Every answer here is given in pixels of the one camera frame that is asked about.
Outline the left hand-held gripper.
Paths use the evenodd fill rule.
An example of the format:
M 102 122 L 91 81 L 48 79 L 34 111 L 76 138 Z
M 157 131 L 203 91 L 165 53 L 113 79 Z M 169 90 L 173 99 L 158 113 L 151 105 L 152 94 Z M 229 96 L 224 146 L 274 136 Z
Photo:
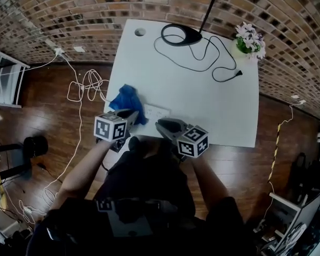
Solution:
M 93 134 L 98 139 L 111 142 L 110 149 L 118 153 L 130 137 L 130 129 L 138 116 L 139 112 L 133 109 L 119 109 L 96 116 Z

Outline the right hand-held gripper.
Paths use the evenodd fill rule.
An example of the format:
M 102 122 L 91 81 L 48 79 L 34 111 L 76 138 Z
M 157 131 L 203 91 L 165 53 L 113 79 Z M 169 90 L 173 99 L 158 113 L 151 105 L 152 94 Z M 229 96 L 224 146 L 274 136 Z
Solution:
M 198 125 L 165 117 L 159 119 L 155 126 L 163 138 L 172 142 L 172 152 L 181 161 L 187 157 L 198 158 L 209 148 L 209 133 Z

